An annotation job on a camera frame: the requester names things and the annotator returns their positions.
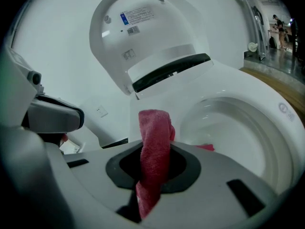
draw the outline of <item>toilet lid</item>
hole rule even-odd
[[[93,55],[129,95],[133,83],[164,65],[209,55],[206,32],[203,15],[186,0],[102,0],[89,41]]]
[[[180,86],[175,86],[173,89],[165,91],[164,93],[147,97],[144,99],[138,100],[134,95],[131,100],[130,105],[130,135],[129,141],[135,141],[141,138],[138,122],[138,112],[145,109],[160,109],[167,111],[170,114],[172,124],[176,129],[176,141],[186,142],[186,139],[183,137],[183,122],[185,116],[188,115],[190,110],[203,100],[222,100],[233,99],[238,100],[241,103],[245,103],[248,106],[253,108],[253,111],[257,111],[263,118],[259,118],[256,114],[252,114],[250,118],[254,119],[255,122],[258,122],[259,125],[263,125],[262,122],[269,122],[270,125],[275,126],[274,129],[278,132],[278,136],[270,136],[268,132],[262,132],[262,135],[265,135],[265,141],[271,142],[273,144],[273,149],[270,149],[268,152],[274,153],[272,158],[266,156],[264,150],[259,155],[252,156],[251,152],[257,154],[258,148],[255,144],[250,141],[247,141],[245,138],[244,145],[251,147],[248,151],[244,151],[244,156],[241,152],[237,153],[239,158],[235,156],[230,156],[230,151],[226,155],[231,158],[239,159],[248,169],[252,169],[254,173],[258,176],[264,176],[264,169],[260,169],[260,163],[262,165],[272,163],[276,169],[270,169],[268,171],[272,179],[283,180],[283,183],[277,184],[277,192],[281,193],[290,185],[294,184],[302,174],[305,164],[305,130],[301,123],[301,120],[297,116],[294,109],[291,105],[274,89],[261,82],[260,80],[248,75],[242,71],[228,67],[216,60],[213,61],[213,66],[201,74],[199,77],[194,79],[188,84],[181,84]],[[175,77],[183,76],[183,72],[174,75],[166,81],[173,81]],[[222,113],[223,116],[226,115],[225,108]],[[239,139],[242,137],[243,133],[246,133],[246,126],[242,126],[239,132],[235,132],[230,137],[231,139]],[[283,150],[279,151],[280,147],[275,147],[276,139],[282,138],[282,143],[278,145],[283,146]],[[263,149],[268,147],[268,144],[262,145],[259,147]]]

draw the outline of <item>toilet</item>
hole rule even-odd
[[[129,142],[141,110],[167,111],[175,141],[213,144],[281,194],[305,168],[303,125],[275,90],[212,58],[206,23],[187,0],[102,0],[90,47],[130,95]]]

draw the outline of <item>toilet seat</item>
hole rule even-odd
[[[202,68],[204,64],[206,63],[192,69]],[[178,75],[182,77],[187,73],[187,71],[181,72]],[[178,75],[165,79],[164,82],[167,81],[170,85],[170,82],[175,82],[174,78]],[[172,125],[176,129],[175,141],[191,145],[203,144],[190,143],[185,133],[194,125],[203,128],[203,131],[206,130],[205,120],[201,121],[203,126],[198,123],[188,123],[196,119],[194,112],[200,111],[202,108],[198,104],[204,104],[205,101],[208,103],[206,106],[212,104],[212,107],[218,108],[217,111],[211,108],[209,113],[214,118],[211,121],[218,118],[216,120],[220,122],[218,126],[224,126],[222,122],[231,125],[218,136],[232,131],[234,137],[224,138],[220,142],[222,147],[217,146],[215,138],[214,140],[207,138],[206,142],[203,138],[201,139],[203,143],[216,144],[214,146],[216,152],[235,159],[264,179],[278,194],[298,181],[305,163],[305,150],[303,150],[305,131],[294,109],[265,83],[216,60],[213,60],[212,67],[190,83],[182,82],[179,87],[175,86],[174,89],[141,100],[133,94],[130,105],[129,141],[141,139],[138,112],[145,109],[160,109],[170,114]],[[233,141],[240,147],[231,145],[234,151],[230,153],[223,146],[228,142],[227,146],[230,147]],[[247,146],[249,152],[243,153],[243,146]]]

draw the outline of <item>pink cloth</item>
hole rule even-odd
[[[203,145],[196,145],[198,148],[203,148],[205,150],[214,151],[213,144],[203,144]]]
[[[143,141],[140,163],[142,177],[136,185],[139,212],[145,218],[160,198],[161,185],[167,182],[170,164],[170,141],[175,129],[170,116],[162,110],[139,112],[140,132]],[[197,146],[214,151],[213,145]]]

